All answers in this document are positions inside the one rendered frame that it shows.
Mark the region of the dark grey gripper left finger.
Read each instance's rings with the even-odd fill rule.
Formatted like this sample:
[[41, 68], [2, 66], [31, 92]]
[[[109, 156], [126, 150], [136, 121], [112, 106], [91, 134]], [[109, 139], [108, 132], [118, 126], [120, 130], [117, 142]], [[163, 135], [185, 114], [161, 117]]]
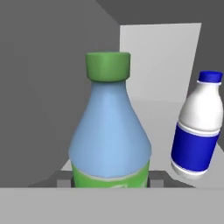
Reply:
[[56, 171], [50, 178], [32, 184], [31, 187], [72, 187], [73, 174], [71, 171]]

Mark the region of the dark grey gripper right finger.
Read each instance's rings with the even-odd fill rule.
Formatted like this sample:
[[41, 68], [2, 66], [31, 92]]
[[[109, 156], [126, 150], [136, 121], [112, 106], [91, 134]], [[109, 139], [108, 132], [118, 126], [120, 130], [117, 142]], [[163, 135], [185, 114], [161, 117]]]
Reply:
[[149, 171], [148, 187], [150, 188], [193, 188], [192, 185], [173, 179], [166, 171]]

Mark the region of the blue bottle with green cap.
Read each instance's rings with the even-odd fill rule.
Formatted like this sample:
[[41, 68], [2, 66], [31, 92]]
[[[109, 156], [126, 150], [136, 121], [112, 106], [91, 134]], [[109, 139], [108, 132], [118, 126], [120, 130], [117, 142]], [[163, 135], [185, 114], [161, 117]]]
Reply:
[[89, 52], [91, 93], [69, 147], [77, 187], [147, 186], [151, 143], [126, 89], [128, 52]]

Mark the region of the white bottle with blue label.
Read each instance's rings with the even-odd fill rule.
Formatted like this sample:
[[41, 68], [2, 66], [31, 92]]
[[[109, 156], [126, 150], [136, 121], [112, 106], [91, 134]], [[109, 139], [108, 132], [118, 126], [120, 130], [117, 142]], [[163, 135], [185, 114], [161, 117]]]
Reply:
[[201, 71], [195, 89], [180, 110], [171, 166], [186, 179], [199, 179], [208, 170], [221, 133], [224, 108], [219, 93], [223, 73]]

